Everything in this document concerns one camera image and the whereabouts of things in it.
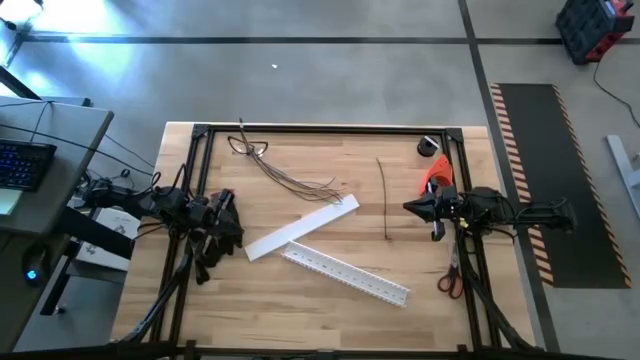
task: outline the white plastic strip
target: white plastic strip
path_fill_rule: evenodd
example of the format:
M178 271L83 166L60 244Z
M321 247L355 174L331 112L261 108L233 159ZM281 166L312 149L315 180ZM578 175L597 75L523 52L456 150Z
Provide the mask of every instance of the white plastic strip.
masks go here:
M249 261L253 261L290 241L295 241L313 230L346 215L350 211L357 209L358 206L360 205L356 197L349 195L342 199L342 203L330 204L322 209L316 210L302 219L280 228L262 239L254 241L250 245L245 246L244 250L249 257Z
M409 289L334 259L329 255L290 242L282 256L388 303L401 307L406 306Z

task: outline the keyboard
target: keyboard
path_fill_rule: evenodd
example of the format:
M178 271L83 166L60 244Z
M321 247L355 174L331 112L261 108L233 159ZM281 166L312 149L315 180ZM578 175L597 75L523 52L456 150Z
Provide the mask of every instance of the keyboard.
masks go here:
M37 191L57 147L0 139L0 188Z

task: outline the computer mouse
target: computer mouse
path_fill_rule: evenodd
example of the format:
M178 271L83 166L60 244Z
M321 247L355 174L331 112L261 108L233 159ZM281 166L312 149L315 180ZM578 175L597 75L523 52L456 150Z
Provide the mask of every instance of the computer mouse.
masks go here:
M51 251L48 246L36 242L22 254L22 276L31 286L47 283L51 276Z

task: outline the gray desk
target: gray desk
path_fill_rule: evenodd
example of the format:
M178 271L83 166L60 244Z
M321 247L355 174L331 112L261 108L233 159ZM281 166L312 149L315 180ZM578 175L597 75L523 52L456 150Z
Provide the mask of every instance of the gray desk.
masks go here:
M0 97L0 105L23 102L32 101ZM0 123L33 130L43 106L0 108ZM38 131L96 148L112 118L111 111L54 103L45 110ZM0 137L29 140L31 134L0 127ZM23 193L11 216L0 218L0 229L5 230L0 232L0 352L13 349L44 290L44 286L30 287L22 278L21 254L35 241L42 241L51 248L50 265L55 268L69 236L34 234L52 230L93 156L92 151L46 137L36 135L34 141L54 144L58 149L39 191ZM10 235L7 230L23 233Z
M0 108L0 124L35 129L44 103L0 97L0 106L33 102L33 105ZM96 148L109 126L113 113L107 110L52 103L45 110L38 132ZM0 127L0 138L26 140L31 134ZM0 230L35 235L48 234L87 168L93 151L36 135L35 142L58 147L51 168L37 192L23 193L10 216L0 216Z

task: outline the concrete floor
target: concrete floor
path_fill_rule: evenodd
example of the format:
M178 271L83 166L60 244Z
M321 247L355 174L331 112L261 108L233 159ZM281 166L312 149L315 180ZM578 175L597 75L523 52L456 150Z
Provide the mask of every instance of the concrete floor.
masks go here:
M72 39L78 33L465 37L458 3L452 0L45 3L31 34L69 32ZM561 1L467 3L478 38L557 37L553 21ZM640 26L627 37L640 38ZM482 45L480 55L489 82L552 83L560 88L627 267L640 281L640 221L603 140L617 134L629 154L640 152L640 129L626 109L592 83L594 66L574 66L561 46ZM640 45L615 47L598 77L637 109L640 70L634 65L639 56ZM466 44L26 41L10 70L40 95L86 96L96 107L113 110L109 134L150 161L167 121L234 121L241 116L251 122L487 125ZM101 149L142 166L107 140ZM91 168L104 175L121 170L99 155ZM137 175L134 179L138 188L148 181ZM104 343L120 291L110 283L73 279L63 295L71 311L50 318L34 315L16 350ZM547 289L546 296L563 352L637 358L640 290Z

